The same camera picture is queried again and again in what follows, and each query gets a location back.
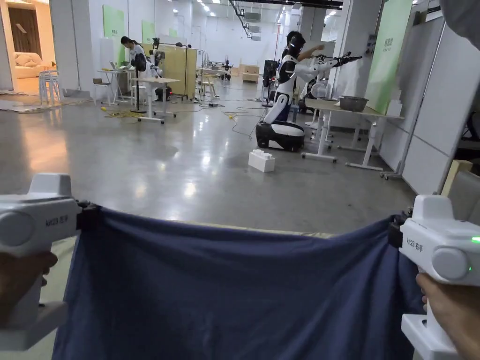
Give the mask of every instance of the white chair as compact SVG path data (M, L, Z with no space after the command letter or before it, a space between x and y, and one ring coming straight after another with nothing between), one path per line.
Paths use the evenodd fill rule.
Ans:
M43 105L44 100L48 103L49 95L53 106L55 106L55 97L57 98L57 101L61 103L64 97L58 71L48 70L40 72L38 76L38 90L41 105Z
M112 105L112 103L110 102L110 91L108 90L110 88L110 83L104 83L103 80L99 78L93 79L93 104L96 106L96 89L98 87L104 88L106 90L108 104Z

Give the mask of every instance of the white robot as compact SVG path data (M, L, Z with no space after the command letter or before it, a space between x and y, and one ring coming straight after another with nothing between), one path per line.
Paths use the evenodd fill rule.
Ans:
M303 37L294 36L288 46L288 54L283 57L278 67L279 85L275 93L275 103L264 120L259 122L255 128L259 148L271 147L297 152L303 147L305 138L303 128L287 122L297 76L309 82L327 70L361 59L361 56L351 57L350 54L347 54L326 62L319 60L310 66L302 65L299 64L297 57L304 44Z
M70 176L37 174L28 194L0 196L0 252L25 256L50 251L52 243L95 223L96 206L72 198ZM40 305L41 276L20 300L5 328L0 350L28 350L67 319L64 302Z
M400 252L432 278L445 284L480 286L480 227L455 220L448 198L417 196L412 217L400 231ZM460 359L430 304L427 315L403 315L402 331L424 360Z

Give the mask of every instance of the hand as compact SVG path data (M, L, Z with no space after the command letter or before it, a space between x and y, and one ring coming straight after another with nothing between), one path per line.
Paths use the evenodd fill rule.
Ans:
M480 288L440 284L425 273L417 275L417 283L458 352L467 360L480 359Z
M57 263L51 252L15 257L0 253L0 324L7 322L11 311L42 274L47 275ZM47 281L42 279L42 286Z

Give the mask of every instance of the doorway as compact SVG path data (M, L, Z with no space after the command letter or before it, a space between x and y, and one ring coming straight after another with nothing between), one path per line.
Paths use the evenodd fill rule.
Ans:
M14 91L25 96L17 101L38 101L38 77L42 71L56 70L55 48L48 0L5 0L7 14L2 14Z

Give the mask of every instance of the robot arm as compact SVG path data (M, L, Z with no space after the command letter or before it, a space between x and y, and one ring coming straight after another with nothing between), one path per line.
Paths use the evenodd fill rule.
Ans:
M70 176L37 174L28 194L0 196L0 252L26 256L50 251L53 242L93 224L97 210L72 198ZM39 307L40 290L41 276L0 328L0 351L27 350L65 322L67 305L57 301Z
M341 58L333 58L322 63L314 63L311 66L297 64L295 66L295 74L306 82L316 78L322 72L328 71L332 68L337 68L349 62L361 59L362 56L351 57L350 55L342 56Z

